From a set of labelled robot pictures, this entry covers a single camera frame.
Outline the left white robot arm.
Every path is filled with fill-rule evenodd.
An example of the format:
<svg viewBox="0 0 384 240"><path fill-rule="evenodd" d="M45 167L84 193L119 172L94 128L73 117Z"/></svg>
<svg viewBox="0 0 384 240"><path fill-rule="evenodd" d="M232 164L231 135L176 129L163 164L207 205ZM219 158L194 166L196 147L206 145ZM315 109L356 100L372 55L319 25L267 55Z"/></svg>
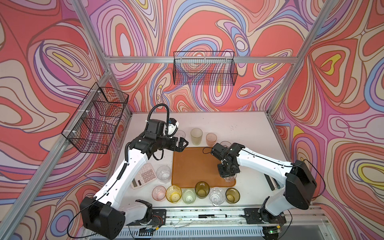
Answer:
<svg viewBox="0 0 384 240"><path fill-rule="evenodd" d="M132 222L149 223L153 218L152 204L136 200L121 208L122 200L139 170L158 150L182 152L188 142L174 135L179 123L170 118L166 122L149 119L145 130L126 144L123 162L109 181L93 196L80 204L83 226L109 240L115 239L124 226Z"/></svg>

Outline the frosted pale green tumbler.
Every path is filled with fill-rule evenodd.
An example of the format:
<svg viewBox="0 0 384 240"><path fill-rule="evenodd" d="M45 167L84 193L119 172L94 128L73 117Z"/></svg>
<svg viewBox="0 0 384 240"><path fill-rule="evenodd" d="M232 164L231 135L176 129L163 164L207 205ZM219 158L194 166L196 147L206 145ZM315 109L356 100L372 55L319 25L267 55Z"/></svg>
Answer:
<svg viewBox="0 0 384 240"><path fill-rule="evenodd" d="M200 128L194 128L191 130L191 140L193 145L199 146L203 137L203 131Z"/></svg>

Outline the small clear glass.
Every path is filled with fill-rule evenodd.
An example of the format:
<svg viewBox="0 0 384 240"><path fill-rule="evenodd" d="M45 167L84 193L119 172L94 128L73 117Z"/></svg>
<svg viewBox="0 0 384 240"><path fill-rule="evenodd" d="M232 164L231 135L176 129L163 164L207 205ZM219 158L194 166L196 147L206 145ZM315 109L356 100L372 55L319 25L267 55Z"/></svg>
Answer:
<svg viewBox="0 0 384 240"><path fill-rule="evenodd" d="M230 183L230 182L235 181L236 178L237 178L237 175L233 175L233 176L225 177L224 181L227 182L227 183Z"/></svg>

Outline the clear ribbed glass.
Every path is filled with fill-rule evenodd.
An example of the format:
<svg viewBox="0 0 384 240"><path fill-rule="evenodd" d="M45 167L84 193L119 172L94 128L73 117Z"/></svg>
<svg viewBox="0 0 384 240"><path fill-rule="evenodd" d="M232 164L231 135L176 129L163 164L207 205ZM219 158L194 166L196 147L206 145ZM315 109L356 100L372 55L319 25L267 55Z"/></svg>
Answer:
<svg viewBox="0 0 384 240"><path fill-rule="evenodd" d="M220 144L221 144L223 147L225 147L225 148L229 148L229 147L232 145L232 143L230 143L230 142L228 142L228 141L222 141L222 142L220 142Z"/></svg>

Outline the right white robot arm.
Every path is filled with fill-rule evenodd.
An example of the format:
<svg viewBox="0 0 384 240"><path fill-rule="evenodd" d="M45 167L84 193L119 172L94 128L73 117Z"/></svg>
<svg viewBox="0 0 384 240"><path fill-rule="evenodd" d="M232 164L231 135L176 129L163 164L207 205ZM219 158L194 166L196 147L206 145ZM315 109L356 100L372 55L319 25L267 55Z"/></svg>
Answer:
<svg viewBox="0 0 384 240"><path fill-rule="evenodd" d="M277 216L293 208L309 209L317 182L303 161L290 163L273 159L238 143L233 143L230 147L216 143L211 155L220 161L218 171L222 178L232 177L240 173L240 167L247 167L270 176L279 183L280 190L267 197L258 209L261 222L275 223Z"/></svg>

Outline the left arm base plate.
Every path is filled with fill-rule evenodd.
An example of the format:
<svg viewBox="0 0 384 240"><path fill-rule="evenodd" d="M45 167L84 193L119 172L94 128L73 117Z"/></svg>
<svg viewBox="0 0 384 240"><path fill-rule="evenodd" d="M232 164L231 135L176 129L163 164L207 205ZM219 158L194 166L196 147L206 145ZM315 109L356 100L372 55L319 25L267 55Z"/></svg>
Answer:
<svg viewBox="0 0 384 240"><path fill-rule="evenodd" d="M134 221L128 226L149 226L149 227L161 227L166 223L167 210L166 209L154 209L150 218L144 218L142 220Z"/></svg>

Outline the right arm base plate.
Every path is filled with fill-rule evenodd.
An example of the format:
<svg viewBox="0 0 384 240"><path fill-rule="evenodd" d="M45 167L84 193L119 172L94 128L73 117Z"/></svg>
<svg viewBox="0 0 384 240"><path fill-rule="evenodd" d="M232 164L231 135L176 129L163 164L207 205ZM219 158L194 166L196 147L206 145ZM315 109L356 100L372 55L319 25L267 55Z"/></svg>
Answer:
<svg viewBox="0 0 384 240"><path fill-rule="evenodd" d="M277 216L270 214L266 210L259 208L244 208L243 217L246 219L247 224L277 224L284 225L287 223L286 217L283 213Z"/></svg>

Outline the frosted pink tumbler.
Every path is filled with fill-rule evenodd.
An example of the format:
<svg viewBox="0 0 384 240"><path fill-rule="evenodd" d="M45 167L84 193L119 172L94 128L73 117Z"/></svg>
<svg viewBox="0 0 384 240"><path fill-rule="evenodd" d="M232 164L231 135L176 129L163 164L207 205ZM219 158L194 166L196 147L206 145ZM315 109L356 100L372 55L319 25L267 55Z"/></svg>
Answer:
<svg viewBox="0 0 384 240"><path fill-rule="evenodd" d="M217 135L214 133L208 133L206 135L206 143L208 147L213 147L217 142Z"/></svg>

